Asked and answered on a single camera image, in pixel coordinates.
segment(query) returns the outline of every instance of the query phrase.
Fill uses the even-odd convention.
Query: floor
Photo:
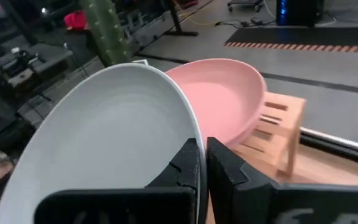
[[[274,1],[268,0],[267,4],[274,11]],[[346,16],[335,10],[333,14],[342,19]],[[272,20],[265,7],[259,13],[234,7],[230,13],[226,1],[214,0],[192,15],[191,20],[197,23],[228,19],[249,21],[254,16]],[[330,19],[326,16],[323,22]],[[358,142],[357,53],[230,48],[224,47],[223,43],[235,31],[231,26],[199,26],[189,19],[185,19],[181,26],[183,30],[196,30],[200,34],[197,37],[163,35],[141,53],[184,61],[224,57],[249,63],[262,73],[274,74],[265,76],[269,91],[307,99],[304,127]],[[333,26],[358,26],[358,22],[341,20]],[[157,66],[164,70],[172,65],[161,61]],[[327,83],[341,84],[346,88],[322,86]]]

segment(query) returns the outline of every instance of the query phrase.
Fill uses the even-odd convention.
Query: plate
[[[61,190],[145,187],[188,138],[205,155],[195,114],[171,78],[138,63],[105,68],[69,92],[34,134],[2,195],[0,224],[32,224],[42,199]],[[199,181],[206,180],[200,158]],[[206,192],[206,182],[199,189]]]
[[[204,142],[216,137],[236,146],[255,129],[266,84],[247,63],[225,58],[199,60],[167,72],[190,100]]]

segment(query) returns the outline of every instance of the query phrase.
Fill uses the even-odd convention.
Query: cactus
[[[111,0],[79,0],[88,27],[95,39],[99,57],[105,66],[131,61],[116,9]]]

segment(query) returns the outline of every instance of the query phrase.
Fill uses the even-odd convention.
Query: computer tower
[[[323,10],[324,0],[277,0],[276,23],[313,27],[321,19]]]

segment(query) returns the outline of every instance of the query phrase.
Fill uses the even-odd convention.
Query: wooden dish rack
[[[283,171],[292,175],[305,103],[301,98],[266,92],[255,131],[232,150],[247,162],[262,160],[277,169],[287,152],[288,162]]]

